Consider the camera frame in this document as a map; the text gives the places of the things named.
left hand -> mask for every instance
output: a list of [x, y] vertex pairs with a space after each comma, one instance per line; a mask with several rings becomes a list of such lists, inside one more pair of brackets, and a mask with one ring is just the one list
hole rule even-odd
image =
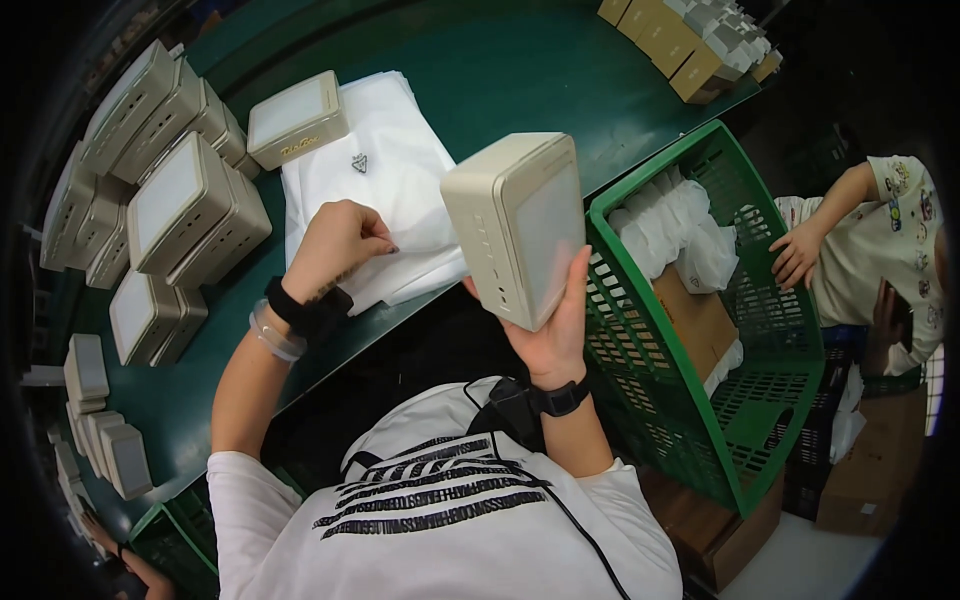
[[325, 203], [310, 220], [283, 289], [304, 304], [328, 292], [374, 256], [396, 253], [379, 213], [352, 200]]
[[[584, 328], [589, 259], [590, 246], [582, 247], [574, 256], [566, 278], [564, 298], [540, 331], [527, 331], [500, 319], [510, 345], [530, 370], [531, 383], [541, 390], [558, 390], [570, 381], [580, 383], [587, 376]], [[472, 277], [464, 279], [464, 287], [480, 300]]]
[[770, 270], [770, 273], [776, 275], [782, 290], [789, 290], [800, 283], [801, 279], [804, 280], [806, 289], [810, 289], [813, 269], [820, 256], [820, 244], [823, 241], [824, 234], [811, 217], [787, 231], [786, 235], [770, 246], [770, 252], [786, 246]]
[[100, 521], [90, 513], [83, 513], [80, 516], [80, 521], [84, 524], [86, 532], [90, 534], [94, 541], [104, 546], [108, 552], [112, 554], [117, 553], [117, 542], [113, 541], [113, 538], [110, 537], [110, 534], [107, 533], [104, 526], [100, 524]]

black smartwatch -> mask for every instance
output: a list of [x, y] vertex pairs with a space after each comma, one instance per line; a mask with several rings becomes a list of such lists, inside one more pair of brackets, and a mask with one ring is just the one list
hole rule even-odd
[[281, 276], [271, 278], [263, 293], [276, 315], [290, 324], [294, 335], [305, 340], [322, 339], [328, 335], [353, 307], [353, 298], [339, 287], [334, 287], [321, 298], [300, 304], [290, 298], [281, 285], [282, 281]]
[[551, 417], [562, 417], [577, 410], [589, 393], [586, 377], [580, 383], [571, 381], [552, 392], [530, 386], [530, 404], [536, 414], [546, 413]]

person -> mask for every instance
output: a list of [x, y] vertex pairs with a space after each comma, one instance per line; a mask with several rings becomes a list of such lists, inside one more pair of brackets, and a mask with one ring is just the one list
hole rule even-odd
[[123, 563], [127, 570], [139, 579], [139, 582], [136, 583], [140, 585], [128, 586], [130, 589], [118, 591], [115, 596], [117, 600], [134, 600], [134, 598], [173, 600], [176, 597], [173, 582], [150, 566], [149, 563], [133, 554], [130, 548], [118, 544], [95, 516], [84, 513], [81, 516], [81, 521], [93, 540], [102, 545], [107, 552], [117, 557], [117, 560]]
[[[861, 370], [900, 375], [922, 364], [944, 337], [947, 235], [937, 190], [913, 156], [868, 156], [823, 198], [775, 200], [787, 233], [773, 273], [784, 290], [802, 280], [820, 325], [868, 325]], [[899, 293], [913, 309], [912, 349], [895, 323]]]
[[[298, 307], [315, 305], [345, 274], [391, 252], [374, 210], [324, 204], [280, 285]], [[542, 329], [503, 323], [546, 392], [586, 376], [589, 253], [577, 254]], [[475, 296], [469, 278], [464, 285]], [[434, 387], [353, 443], [343, 483], [301, 502], [260, 462], [290, 371], [277, 346], [296, 347], [287, 342], [303, 328], [268, 296], [213, 402], [207, 484], [221, 598], [681, 597], [673, 546], [635, 469], [613, 458], [589, 394], [568, 414], [540, 415], [543, 455], [503, 431], [468, 434], [498, 377]]]

white t-shirt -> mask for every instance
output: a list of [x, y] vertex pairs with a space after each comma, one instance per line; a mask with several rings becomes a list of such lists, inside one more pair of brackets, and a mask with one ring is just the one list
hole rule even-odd
[[[484, 404], [498, 377], [470, 388]], [[542, 488], [562, 500], [603, 549], [633, 600], [680, 598], [669, 538], [633, 467], [619, 459], [575, 479], [503, 433], [465, 437], [476, 407], [463, 384], [436, 387], [384, 417], [345, 457], [393, 457], [346, 483], [299, 497], [240, 452], [207, 461], [220, 597], [619, 598], [606, 569]]]
[[[882, 202], [861, 204], [827, 234], [811, 291], [821, 325], [831, 327], [873, 324], [880, 278], [897, 288], [914, 312], [912, 351], [900, 343], [890, 347], [886, 374], [900, 375], [929, 358], [944, 337], [944, 292], [933, 257], [943, 213], [933, 180], [915, 157], [867, 160]], [[780, 212], [791, 227], [809, 218], [823, 198], [797, 199], [790, 215], [782, 200]]]

stack of plastic bags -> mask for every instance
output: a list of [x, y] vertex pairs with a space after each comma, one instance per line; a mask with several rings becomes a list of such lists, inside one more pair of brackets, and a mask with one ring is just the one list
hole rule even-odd
[[455, 163], [407, 80], [397, 71], [378, 73], [342, 85], [340, 93], [350, 133], [283, 165], [286, 262], [323, 203], [350, 199], [379, 212], [400, 252], [370, 260], [341, 283], [353, 298], [352, 316], [381, 300], [393, 305], [438, 289], [468, 271], [440, 195], [440, 180]]
[[660, 173], [610, 214], [613, 231], [652, 281], [676, 261], [690, 294], [727, 289], [736, 269], [736, 229], [709, 214], [707, 190], [676, 166]]

